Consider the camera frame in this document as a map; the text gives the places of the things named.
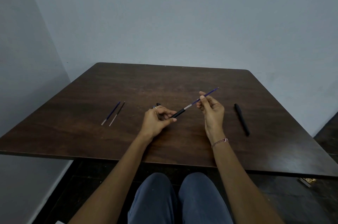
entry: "hand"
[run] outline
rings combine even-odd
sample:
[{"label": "hand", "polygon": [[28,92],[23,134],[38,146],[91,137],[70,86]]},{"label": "hand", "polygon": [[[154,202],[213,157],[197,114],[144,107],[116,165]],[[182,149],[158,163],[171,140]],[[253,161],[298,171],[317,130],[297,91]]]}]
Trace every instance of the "hand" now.
[{"label": "hand", "polygon": [[[170,118],[175,113],[176,111],[169,110],[161,105],[146,111],[146,113],[144,114],[142,128],[139,132],[138,137],[146,140],[149,144],[152,139],[162,131],[164,127],[166,127],[170,123],[177,121],[176,118]],[[163,116],[164,120],[159,120],[158,115]]]},{"label": "hand", "polygon": [[224,107],[211,96],[204,97],[205,92],[199,92],[201,101],[196,106],[203,111],[205,132],[211,144],[225,138],[223,132]]}]

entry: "bracelet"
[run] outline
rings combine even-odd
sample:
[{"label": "bracelet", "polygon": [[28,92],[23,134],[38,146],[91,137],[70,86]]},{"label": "bracelet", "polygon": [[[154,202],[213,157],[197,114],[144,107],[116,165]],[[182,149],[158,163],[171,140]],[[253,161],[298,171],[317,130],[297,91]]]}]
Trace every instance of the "bracelet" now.
[{"label": "bracelet", "polygon": [[221,140],[219,140],[219,141],[216,141],[214,144],[211,145],[211,148],[213,148],[214,145],[216,145],[217,143],[220,143],[220,142],[227,142],[227,141],[229,141],[227,138],[224,138],[224,139],[221,139]]}]

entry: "left hand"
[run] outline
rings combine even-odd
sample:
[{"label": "left hand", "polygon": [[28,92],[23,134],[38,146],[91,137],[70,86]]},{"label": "left hand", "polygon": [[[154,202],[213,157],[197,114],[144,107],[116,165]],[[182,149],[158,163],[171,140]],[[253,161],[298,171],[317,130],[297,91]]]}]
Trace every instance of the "left hand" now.
[{"label": "left hand", "polygon": [[[175,113],[176,111],[169,110],[161,105],[146,111],[138,137],[141,137],[150,143],[164,127],[177,121],[176,118],[171,118],[171,116]],[[164,120],[162,121],[158,119],[158,115],[163,116]]]}]

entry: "jeans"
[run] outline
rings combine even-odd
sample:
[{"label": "jeans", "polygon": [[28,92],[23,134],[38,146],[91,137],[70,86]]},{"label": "jeans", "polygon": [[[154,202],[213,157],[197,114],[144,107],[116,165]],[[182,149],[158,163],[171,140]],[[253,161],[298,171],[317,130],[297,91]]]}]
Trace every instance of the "jeans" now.
[{"label": "jeans", "polygon": [[150,175],[136,192],[128,224],[174,224],[178,211],[183,224],[233,224],[217,188],[199,172],[184,179],[178,199],[166,175]]}]

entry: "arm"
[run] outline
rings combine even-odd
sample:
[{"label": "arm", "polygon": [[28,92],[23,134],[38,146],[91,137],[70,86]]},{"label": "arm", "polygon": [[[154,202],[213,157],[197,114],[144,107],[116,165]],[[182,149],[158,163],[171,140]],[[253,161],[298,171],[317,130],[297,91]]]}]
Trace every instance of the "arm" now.
[{"label": "arm", "polygon": [[[205,131],[210,143],[213,144],[226,137],[222,128],[224,107],[210,96],[206,98],[201,96],[200,99],[201,102],[197,103],[197,107],[205,115]],[[283,223],[268,200],[251,181],[230,144],[218,143],[213,147],[213,152],[236,223]]]},{"label": "arm", "polygon": [[[170,118],[175,113],[163,106],[150,109],[145,113],[141,131],[136,139],[104,182],[69,221],[69,224],[117,222],[146,147],[164,127],[176,121],[175,118]],[[157,115],[164,115],[166,120],[160,121]]]}]

